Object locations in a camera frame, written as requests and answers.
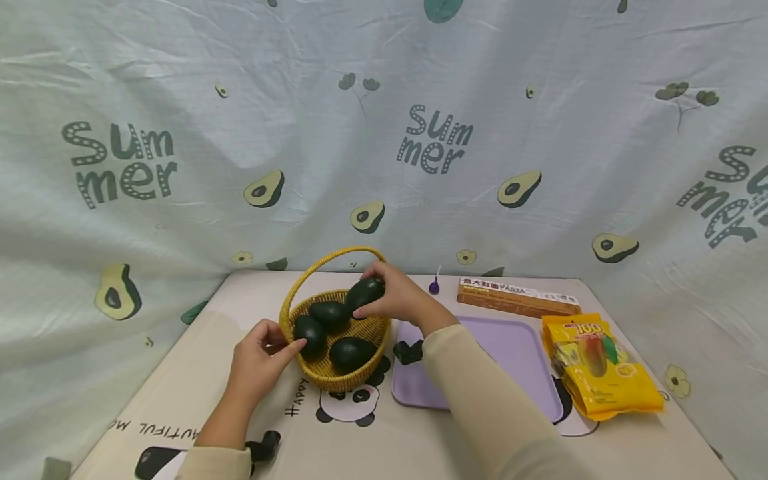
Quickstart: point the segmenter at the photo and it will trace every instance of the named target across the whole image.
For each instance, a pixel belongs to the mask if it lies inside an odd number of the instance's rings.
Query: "yellow woven basket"
[[[311,296],[291,309],[290,304],[293,302],[293,298],[304,283],[304,280],[330,260],[340,257],[345,253],[356,251],[373,253],[379,260],[382,262],[384,261],[384,256],[372,247],[342,248],[341,250],[337,250],[330,255],[325,255],[320,260],[317,260],[314,265],[299,277],[293,287],[291,287],[288,296],[286,296],[285,301],[283,301],[282,308],[280,308],[280,329],[283,331],[283,335],[288,340],[288,343],[293,342],[293,324],[296,321],[296,318],[299,315],[306,315],[310,305],[318,302],[327,302],[329,300],[343,303],[344,297],[348,291],[331,290],[329,292],[319,293]],[[326,348],[325,353],[321,357],[307,361],[304,357],[298,355],[296,359],[310,382],[317,385],[321,390],[326,390],[327,392],[348,392],[349,390],[362,385],[371,375],[373,375],[374,371],[376,371],[376,367],[379,366],[379,362],[384,355],[384,349],[386,348],[387,340],[389,339],[389,327],[391,324],[391,319],[381,316],[371,316],[365,320],[353,319],[349,328],[344,332],[328,335],[328,348]],[[333,368],[333,365],[331,365],[328,352],[330,346],[333,345],[335,341],[346,336],[356,336],[368,340],[374,345],[378,345],[379,349],[376,350],[376,354],[365,365],[352,373],[340,375]]]

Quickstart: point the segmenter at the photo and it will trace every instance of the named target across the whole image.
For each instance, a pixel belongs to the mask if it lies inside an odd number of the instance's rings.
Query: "lavender plastic tray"
[[[554,387],[547,357],[539,335],[530,326],[510,320],[471,316],[457,318],[552,422],[562,417],[563,405]],[[407,322],[400,323],[398,342],[412,345],[421,339],[419,329]],[[395,400],[408,406],[448,409],[448,400],[427,376],[423,362],[408,366],[403,366],[396,359],[394,362],[392,396]]]

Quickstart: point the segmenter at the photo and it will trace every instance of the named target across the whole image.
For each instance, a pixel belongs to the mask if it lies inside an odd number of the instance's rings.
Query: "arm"
[[[374,263],[363,274],[371,275],[384,278],[386,293],[356,316],[382,314],[421,329],[427,372],[445,394],[488,478],[594,478],[533,400],[453,314],[393,266]]]
[[[287,346],[278,325],[266,319],[248,332],[235,346],[224,394],[184,458],[177,480],[250,477],[250,453],[245,449],[250,417],[305,344],[300,339]]]

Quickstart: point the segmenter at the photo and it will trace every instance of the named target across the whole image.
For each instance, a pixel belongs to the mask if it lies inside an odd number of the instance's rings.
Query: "hand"
[[[368,266],[361,278],[370,276],[379,276],[384,280],[384,296],[358,308],[354,312],[355,317],[380,315],[405,320],[420,328],[424,338],[436,330],[458,323],[452,313],[397,267],[375,262]]]
[[[305,339],[288,345],[280,327],[262,319],[235,345],[224,397],[253,411],[305,345]]]

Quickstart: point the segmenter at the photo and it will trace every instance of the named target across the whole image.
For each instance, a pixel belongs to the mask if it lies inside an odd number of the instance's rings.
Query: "white tabletop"
[[[216,404],[227,379],[234,344],[259,319],[277,321],[288,289],[300,273],[241,270],[233,273],[197,317],[152,377],[118,417],[131,425],[110,428],[73,478],[133,479],[133,469],[150,446],[189,448],[189,435],[147,434],[149,425],[172,430],[202,426]],[[349,288],[355,273],[315,273],[304,283],[294,304],[308,296]],[[411,276],[424,290],[431,276]],[[634,351],[610,315],[580,280],[498,279],[516,286],[576,296],[584,312],[598,312],[611,323],[614,335]],[[438,300],[455,315],[514,319],[541,329],[541,321],[511,313],[456,302],[458,277],[441,276]],[[394,343],[395,321],[390,342]],[[664,388],[657,382],[659,390]],[[378,386],[376,420],[368,427],[341,422],[323,424],[316,417],[320,393],[303,387],[301,372],[291,366],[273,394],[261,405],[250,426],[249,439],[264,430],[283,434],[277,458],[260,466],[257,478],[304,478],[366,480],[394,476],[410,478],[481,478],[461,434],[445,412],[413,409],[392,399],[391,371]],[[300,413],[287,415],[301,391]],[[674,401],[665,402],[661,414],[625,414],[568,444],[603,478],[732,478]]]

